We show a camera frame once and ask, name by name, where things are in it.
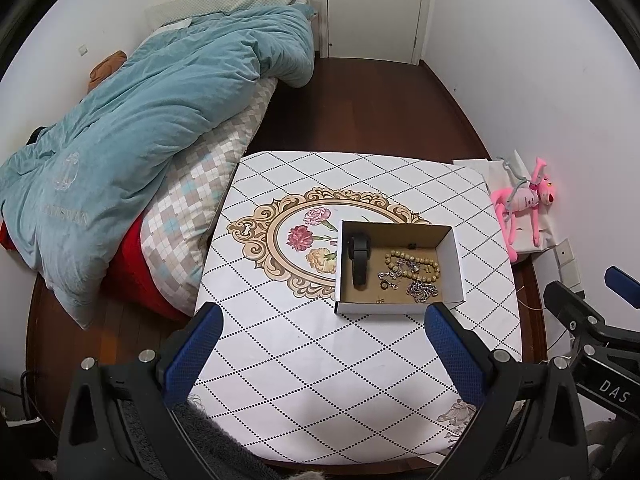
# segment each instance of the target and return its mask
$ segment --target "open box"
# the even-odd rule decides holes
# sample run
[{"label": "open box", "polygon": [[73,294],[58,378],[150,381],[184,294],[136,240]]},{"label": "open box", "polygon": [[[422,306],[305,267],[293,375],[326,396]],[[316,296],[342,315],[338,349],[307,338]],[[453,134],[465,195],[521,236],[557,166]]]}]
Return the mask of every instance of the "open box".
[{"label": "open box", "polygon": [[[371,240],[367,283],[359,288],[353,286],[353,263],[347,248],[348,239],[356,233],[364,233]],[[416,245],[414,250],[408,250],[411,244]],[[406,291],[412,282],[408,278],[395,280],[393,283],[398,284],[397,289],[380,288],[378,273],[389,271],[385,255],[392,250],[402,250],[416,258],[430,258],[438,262],[437,296],[430,297],[426,303],[415,303]],[[456,230],[451,226],[342,220],[338,225],[336,258],[336,314],[423,314],[428,304],[436,301],[453,308],[466,300]]]}]

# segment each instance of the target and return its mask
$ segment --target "red fabric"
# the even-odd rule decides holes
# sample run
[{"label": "red fabric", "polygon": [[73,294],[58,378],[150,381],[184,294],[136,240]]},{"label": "red fabric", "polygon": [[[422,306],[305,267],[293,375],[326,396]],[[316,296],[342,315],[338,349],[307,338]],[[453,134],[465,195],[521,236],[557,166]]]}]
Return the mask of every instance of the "red fabric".
[{"label": "red fabric", "polygon": [[0,245],[4,247],[7,251],[15,251],[15,245],[11,241],[9,237],[9,231],[6,230],[6,225],[4,225],[4,221],[2,221],[2,225],[0,226]]},{"label": "red fabric", "polygon": [[167,319],[187,321],[183,314],[164,298],[146,266],[140,247],[140,228],[144,213],[133,222],[122,239],[118,252],[109,264],[107,275],[102,280],[102,291],[123,301],[133,301],[153,310]]}]

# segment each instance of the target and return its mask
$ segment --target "box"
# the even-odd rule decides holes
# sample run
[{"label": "box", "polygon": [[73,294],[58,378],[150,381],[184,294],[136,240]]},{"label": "box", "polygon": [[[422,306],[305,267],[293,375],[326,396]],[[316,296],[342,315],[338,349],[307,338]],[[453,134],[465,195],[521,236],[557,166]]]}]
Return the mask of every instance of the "box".
[{"label": "box", "polygon": [[[371,255],[367,263],[367,284],[353,286],[352,261],[347,240],[358,232],[369,235]],[[415,250],[408,250],[416,244]],[[395,280],[396,290],[380,288],[379,272],[388,272],[385,254],[401,250],[419,258],[430,258],[440,266],[436,282],[438,295],[427,303],[415,303],[406,293],[412,282],[407,278]],[[466,300],[460,248],[455,228],[447,225],[398,224],[342,220],[338,224],[337,266],[335,270],[336,314],[423,314],[428,304],[441,301],[449,308]]]}]

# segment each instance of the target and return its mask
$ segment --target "pink panther plush toy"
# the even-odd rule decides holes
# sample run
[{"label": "pink panther plush toy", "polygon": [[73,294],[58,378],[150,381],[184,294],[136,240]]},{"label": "pink panther plush toy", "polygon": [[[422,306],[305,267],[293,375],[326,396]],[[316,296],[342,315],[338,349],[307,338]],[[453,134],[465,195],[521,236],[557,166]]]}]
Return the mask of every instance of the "pink panther plush toy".
[{"label": "pink panther plush toy", "polygon": [[[505,187],[491,193],[491,202],[494,204],[495,215],[507,245],[509,260],[515,262],[518,253],[513,249],[513,241],[516,237],[516,222],[513,220],[513,213],[531,209],[531,226],[533,228],[533,243],[536,247],[540,245],[540,228],[538,225],[538,209],[540,203],[551,205],[556,198],[556,188],[545,174],[542,174],[546,162],[537,157],[536,169],[533,170],[531,181],[516,175],[520,180],[515,188]],[[507,234],[507,222],[511,221],[511,228]]]}]

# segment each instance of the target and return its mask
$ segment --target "pink carnation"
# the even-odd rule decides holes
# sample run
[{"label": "pink carnation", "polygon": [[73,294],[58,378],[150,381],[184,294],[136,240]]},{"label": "pink carnation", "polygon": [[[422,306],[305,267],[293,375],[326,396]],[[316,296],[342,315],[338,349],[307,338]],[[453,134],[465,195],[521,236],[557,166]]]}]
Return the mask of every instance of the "pink carnation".
[{"label": "pink carnation", "polygon": [[320,225],[331,216],[331,210],[325,207],[316,207],[310,209],[305,214],[305,224],[307,225]]},{"label": "pink carnation", "polygon": [[306,251],[314,242],[313,233],[304,225],[293,227],[287,236],[287,245],[297,251]]}]

